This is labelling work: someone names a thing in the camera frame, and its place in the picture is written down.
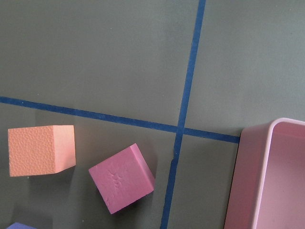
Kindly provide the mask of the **magenta foam block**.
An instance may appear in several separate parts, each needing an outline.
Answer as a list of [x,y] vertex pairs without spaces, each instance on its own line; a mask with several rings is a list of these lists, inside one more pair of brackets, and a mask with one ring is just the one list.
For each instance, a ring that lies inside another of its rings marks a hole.
[[114,214],[154,191],[155,178],[136,143],[89,169]]

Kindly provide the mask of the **orange foam block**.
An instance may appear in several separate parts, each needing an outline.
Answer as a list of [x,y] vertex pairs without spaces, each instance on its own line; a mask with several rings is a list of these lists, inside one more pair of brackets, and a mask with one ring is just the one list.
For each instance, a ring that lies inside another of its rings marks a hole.
[[8,130],[11,177],[48,175],[76,165],[73,125]]

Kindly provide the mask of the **pink plastic tray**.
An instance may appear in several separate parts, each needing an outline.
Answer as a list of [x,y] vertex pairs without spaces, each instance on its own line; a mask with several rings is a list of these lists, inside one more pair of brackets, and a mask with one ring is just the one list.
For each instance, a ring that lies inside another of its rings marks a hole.
[[226,229],[305,226],[305,124],[279,118],[241,132]]

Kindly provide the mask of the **purple foam block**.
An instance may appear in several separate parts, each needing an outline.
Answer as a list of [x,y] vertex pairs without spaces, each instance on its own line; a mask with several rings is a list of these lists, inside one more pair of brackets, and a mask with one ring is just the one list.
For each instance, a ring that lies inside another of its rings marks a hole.
[[15,222],[15,223],[9,225],[6,229],[36,229],[36,228],[22,224],[22,223]]

